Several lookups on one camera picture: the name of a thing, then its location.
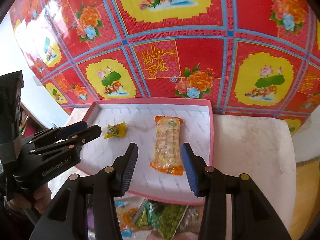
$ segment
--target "plastic wrapped bread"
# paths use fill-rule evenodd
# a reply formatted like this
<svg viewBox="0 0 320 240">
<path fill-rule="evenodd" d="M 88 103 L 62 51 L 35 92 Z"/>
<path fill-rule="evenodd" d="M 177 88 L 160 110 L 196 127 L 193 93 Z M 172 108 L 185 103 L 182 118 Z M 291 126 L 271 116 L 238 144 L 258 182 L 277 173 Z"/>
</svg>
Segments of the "plastic wrapped bread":
<svg viewBox="0 0 320 240">
<path fill-rule="evenodd" d="M 182 159 L 180 157 L 180 124 L 178 117 L 156 116 L 156 142 L 150 166 L 157 171 L 182 175 Z"/>
</svg>

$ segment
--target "small yellow packet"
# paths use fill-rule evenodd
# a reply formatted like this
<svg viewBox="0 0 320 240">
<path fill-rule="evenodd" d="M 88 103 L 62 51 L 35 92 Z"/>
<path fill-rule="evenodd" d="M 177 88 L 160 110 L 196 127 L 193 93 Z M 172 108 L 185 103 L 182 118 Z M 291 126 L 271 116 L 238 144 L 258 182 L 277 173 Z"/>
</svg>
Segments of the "small yellow packet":
<svg viewBox="0 0 320 240">
<path fill-rule="evenodd" d="M 107 132 L 104 135 L 104 138 L 108 139 L 113 136 L 124 137 L 126 132 L 127 132 L 127 128 L 125 126 L 125 122 L 115 124 L 113 126 L 108 124 Z"/>
</svg>

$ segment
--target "yellow wooden surface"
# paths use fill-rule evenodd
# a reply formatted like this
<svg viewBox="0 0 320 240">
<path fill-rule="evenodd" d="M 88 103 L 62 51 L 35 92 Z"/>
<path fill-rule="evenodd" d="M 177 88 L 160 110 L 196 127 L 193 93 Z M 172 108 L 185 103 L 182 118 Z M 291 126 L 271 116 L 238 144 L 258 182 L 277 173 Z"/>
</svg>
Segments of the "yellow wooden surface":
<svg viewBox="0 0 320 240">
<path fill-rule="evenodd" d="M 298 240 L 308 229 L 320 210 L 319 160 L 297 164 L 297 193 L 292 223 L 292 240 Z"/>
</svg>

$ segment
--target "table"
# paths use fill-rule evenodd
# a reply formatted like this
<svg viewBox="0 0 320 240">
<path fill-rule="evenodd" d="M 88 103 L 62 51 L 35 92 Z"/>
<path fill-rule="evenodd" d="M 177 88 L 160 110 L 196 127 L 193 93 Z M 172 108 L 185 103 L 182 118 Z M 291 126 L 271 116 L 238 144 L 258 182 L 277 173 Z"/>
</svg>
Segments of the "table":
<svg viewBox="0 0 320 240">
<path fill-rule="evenodd" d="M 82 120 L 87 108 L 75 108 L 66 125 Z M 289 229 L 296 195 L 293 144 L 285 121 L 274 118 L 214 115 L 213 166 L 224 174 L 247 173 Z M 68 176 L 86 174 L 73 167 L 49 182 L 52 197 Z M 231 196 L 227 196 L 227 234 L 231 239 Z"/>
</svg>

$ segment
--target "metal screw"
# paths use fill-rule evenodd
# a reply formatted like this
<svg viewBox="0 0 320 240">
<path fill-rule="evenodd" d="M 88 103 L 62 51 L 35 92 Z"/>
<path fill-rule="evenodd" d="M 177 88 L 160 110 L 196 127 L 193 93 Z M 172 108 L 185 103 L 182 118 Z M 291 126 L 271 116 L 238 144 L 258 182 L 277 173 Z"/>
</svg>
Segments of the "metal screw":
<svg viewBox="0 0 320 240">
<path fill-rule="evenodd" d="M 212 167 L 212 166 L 206 166 L 206 167 L 204 168 L 204 170 L 205 170 L 206 172 L 214 172 L 214 167 Z"/>
<path fill-rule="evenodd" d="M 245 174 L 245 173 L 241 174 L 241 175 L 240 175 L 240 178 L 241 178 L 242 180 L 248 180 L 248 179 L 250 179 L 249 175 L 248 175 L 248 174 Z"/>
<path fill-rule="evenodd" d="M 76 174 L 76 173 L 71 174 L 71 175 L 69 176 L 69 179 L 70 179 L 70 180 L 76 180 L 76 179 L 78 179 L 78 174 Z"/>
<path fill-rule="evenodd" d="M 113 172 L 113 167 L 112 166 L 107 166 L 107 167 L 105 167 L 104 168 L 104 171 L 106 172 L 106 173 L 110 173 L 110 172 Z"/>
</svg>

